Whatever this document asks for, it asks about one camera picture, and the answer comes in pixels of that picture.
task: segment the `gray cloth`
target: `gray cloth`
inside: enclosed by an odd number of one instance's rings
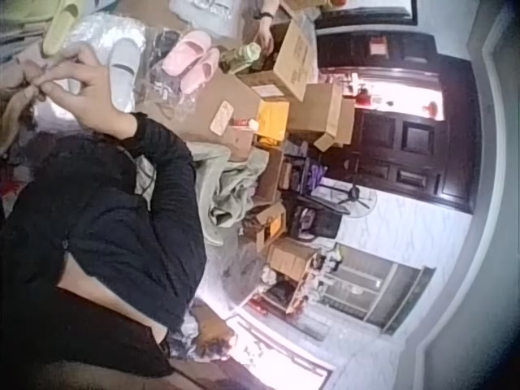
[[[223,244],[219,228],[240,222],[253,207],[257,178],[264,172],[269,154],[253,148],[245,162],[230,162],[227,146],[187,142],[197,169],[195,189],[202,231],[208,244]],[[136,192],[149,201],[154,192],[155,172],[148,160],[137,160]]]
[[[213,196],[210,217],[216,226],[230,228],[253,208],[257,178],[266,170],[269,154],[254,148],[246,162],[228,162]]]

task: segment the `pink slipper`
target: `pink slipper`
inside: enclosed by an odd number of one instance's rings
[[[170,76],[178,76],[202,57],[211,47],[211,37],[203,31],[187,33],[162,61],[162,69]]]
[[[198,60],[186,76],[180,81],[180,91],[186,95],[193,93],[198,87],[211,80],[218,65],[220,52],[219,49],[211,49]]]

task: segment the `clear plastic bag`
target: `clear plastic bag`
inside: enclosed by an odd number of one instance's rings
[[[180,75],[170,76],[163,69],[164,59],[176,47],[182,38],[193,30],[183,33],[168,29],[150,29],[147,37],[147,49],[141,65],[140,102],[157,104],[169,120],[182,122],[196,108],[201,84],[193,93],[182,92],[180,83],[184,76],[197,65],[197,60],[190,64]]]
[[[240,39],[244,0],[171,0],[170,11],[213,37]]]

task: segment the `window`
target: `window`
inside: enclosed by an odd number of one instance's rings
[[[444,99],[435,74],[377,67],[334,67],[321,69],[319,81],[341,85],[344,96],[356,99],[356,108],[444,120]]]
[[[322,305],[392,335],[423,294],[435,270],[421,270],[340,245],[344,261],[328,276]]]

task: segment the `paper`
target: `paper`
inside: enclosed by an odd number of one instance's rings
[[[269,233],[270,236],[273,237],[280,231],[282,228],[282,217],[278,217],[273,222],[271,222],[271,225],[269,225]]]
[[[251,88],[262,98],[273,98],[284,95],[284,93],[280,91],[278,87],[274,84],[257,85],[256,87]]]
[[[210,130],[215,134],[222,136],[226,131],[226,128],[228,128],[234,110],[233,106],[224,100],[211,121]]]

